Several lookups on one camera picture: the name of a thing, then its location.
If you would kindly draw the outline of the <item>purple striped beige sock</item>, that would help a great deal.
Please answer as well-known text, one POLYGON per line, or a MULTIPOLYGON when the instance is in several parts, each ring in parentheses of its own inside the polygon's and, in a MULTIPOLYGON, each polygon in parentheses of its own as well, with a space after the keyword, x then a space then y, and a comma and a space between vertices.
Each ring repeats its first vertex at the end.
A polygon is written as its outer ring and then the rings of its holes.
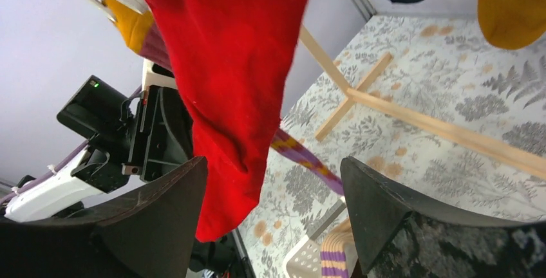
POLYGON ((345 248, 353 244, 352 226, 350 220, 346 219, 334 227, 321 243, 321 277, 350 277, 345 248))

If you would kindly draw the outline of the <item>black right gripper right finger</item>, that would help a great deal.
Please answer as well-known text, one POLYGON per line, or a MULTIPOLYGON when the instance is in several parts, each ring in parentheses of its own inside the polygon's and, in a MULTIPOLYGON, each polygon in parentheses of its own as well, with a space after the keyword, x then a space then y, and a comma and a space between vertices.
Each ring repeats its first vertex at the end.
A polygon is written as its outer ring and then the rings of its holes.
POLYGON ((340 166, 361 270, 373 277, 544 277, 545 223, 433 199, 356 158, 340 166))

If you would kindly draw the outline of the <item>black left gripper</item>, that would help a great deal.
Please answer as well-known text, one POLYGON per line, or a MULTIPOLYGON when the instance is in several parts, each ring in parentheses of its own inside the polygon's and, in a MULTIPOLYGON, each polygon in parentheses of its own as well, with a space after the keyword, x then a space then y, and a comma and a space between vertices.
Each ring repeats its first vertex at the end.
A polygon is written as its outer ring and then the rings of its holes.
POLYGON ((137 175, 147 183, 193 157, 193 120, 175 89, 151 86, 139 98, 121 173, 137 175))

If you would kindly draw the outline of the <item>red sock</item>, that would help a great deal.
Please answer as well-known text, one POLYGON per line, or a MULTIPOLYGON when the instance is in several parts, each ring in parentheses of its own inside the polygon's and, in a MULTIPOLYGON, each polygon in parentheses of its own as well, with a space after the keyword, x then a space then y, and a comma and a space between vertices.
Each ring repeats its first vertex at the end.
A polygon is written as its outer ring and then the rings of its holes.
POLYGON ((259 203, 308 0, 145 2, 208 163, 195 236, 215 241, 259 203))

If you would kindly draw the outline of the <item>maroon purple striped sock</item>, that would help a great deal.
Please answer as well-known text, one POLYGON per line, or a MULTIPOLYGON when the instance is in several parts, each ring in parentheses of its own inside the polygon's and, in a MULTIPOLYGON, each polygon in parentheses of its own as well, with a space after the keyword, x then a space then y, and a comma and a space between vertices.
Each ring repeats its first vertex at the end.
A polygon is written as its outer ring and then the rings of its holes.
MULTIPOLYGON (((115 16, 113 24, 120 32, 126 46, 137 55, 154 62, 155 72, 174 77, 167 48, 155 24, 153 14, 149 11, 139 14, 116 0, 103 0, 103 3, 113 12, 115 16)), ((331 172, 319 158, 284 130, 276 131, 271 148, 310 170, 335 193, 343 194, 340 177, 331 172)))

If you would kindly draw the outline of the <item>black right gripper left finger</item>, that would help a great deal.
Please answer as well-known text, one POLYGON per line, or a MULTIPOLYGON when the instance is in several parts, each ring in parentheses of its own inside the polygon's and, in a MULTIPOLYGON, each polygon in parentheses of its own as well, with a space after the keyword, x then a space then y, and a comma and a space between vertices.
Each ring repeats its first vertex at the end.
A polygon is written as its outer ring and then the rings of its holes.
POLYGON ((185 277, 207 183, 195 157, 73 218, 1 222, 2 277, 185 277))

